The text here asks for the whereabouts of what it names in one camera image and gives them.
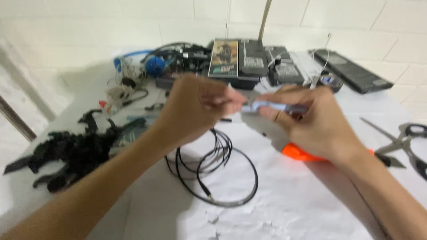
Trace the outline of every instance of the white tiled wall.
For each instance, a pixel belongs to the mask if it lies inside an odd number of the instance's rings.
[[[257,38],[265,2],[0,0],[0,28],[66,107],[124,46]],[[427,122],[426,0],[272,0],[263,42],[337,50],[394,82],[388,93]]]

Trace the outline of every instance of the blue item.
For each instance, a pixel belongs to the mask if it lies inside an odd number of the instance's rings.
[[[152,52],[152,50],[150,50],[150,49],[130,52],[130,53],[126,53],[125,55],[123,55],[122,58],[127,58],[130,56],[135,56],[135,55],[140,55],[140,54],[149,54],[151,52]],[[117,69],[117,72],[121,73],[122,72],[122,66],[120,65],[120,58],[119,57],[116,57],[113,59],[113,64],[114,64],[114,68]]]
[[[159,57],[152,57],[148,59],[145,64],[145,71],[148,75],[157,78],[163,74],[165,67],[166,64],[163,59]]]
[[[280,111],[288,111],[292,113],[307,113],[308,109],[304,105],[300,104],[283,104],[283,103],[275,103],[269,101],[256,101],[253,102],[252,105],[242,106],[242,112],[258,112],[259,108],[262,106],[268,106],[276,110]]]

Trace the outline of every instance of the orange object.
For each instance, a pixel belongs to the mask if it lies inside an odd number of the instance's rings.
[[[374,151],[372,149],[369,149],[369,152],[372,155],[374,154]],[[302,150],[293,143],[286,144],[286,146],[282,150],[282,154],[298,161],[328,161],[327,159],[307,153],[306,151]]]

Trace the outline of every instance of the scissors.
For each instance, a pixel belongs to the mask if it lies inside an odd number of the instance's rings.
[[[416,123],[405,123],[399,126],[400,134],[399,137],[395,137],[390,133],[384,131],[377,125],[369,122],[364,118],[360,118],[363,122],[370,125],[386,137],[388,137],[392,143],[387,146],[383,146],[375,151],[375,155],[379,157],[389,158],[391,161],[397,161],[394,157],[385,156],[384,154],[393,152],[395,150],[402,149],[409,157],[409,162],[418,172],[421,177],[427,181],[427,163],[421,160],[411,149],[411,140],[414,138],[427,138],[427,126],[416,124]]]

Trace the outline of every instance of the hand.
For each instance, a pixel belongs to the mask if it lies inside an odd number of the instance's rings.
[[[246,98],[226,84],[185,74],[175,80],[154,128],[174,145],[196,140],[225,115],[242,109]]]
[[[310,90],[299,86],[284,86],[259,100],[286,104],[303,104],[309,110],[296,120],[286,112],[270,107],[260,108],[260,115],[278,123],[289,140],[310,154],[329,159],[337,166],[344,164],[351,153],[366,151],[345,120],[329,88]]]

